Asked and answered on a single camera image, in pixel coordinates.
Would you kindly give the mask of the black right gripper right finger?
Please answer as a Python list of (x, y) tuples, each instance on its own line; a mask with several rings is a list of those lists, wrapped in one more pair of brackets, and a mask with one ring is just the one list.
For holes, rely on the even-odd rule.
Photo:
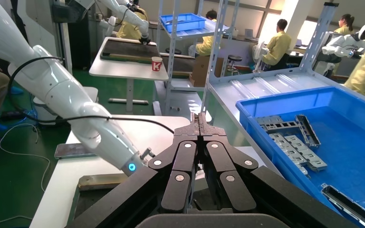
[(252, 157), (231, 146), (225, 130), (199, 113), (199, 156), (219, 208), (271, 214), (292, 228), (356, 225)]

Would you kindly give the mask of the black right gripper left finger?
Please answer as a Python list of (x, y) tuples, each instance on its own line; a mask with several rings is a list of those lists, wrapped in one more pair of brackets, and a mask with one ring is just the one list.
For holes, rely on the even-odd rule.
[(195, 181), (200, 136), (198, 115), (175, 129), (172, 145), (152, 158), (95, 204), (67, 224), (68, 228), (161, 228), (152, 220), (184, 213)]

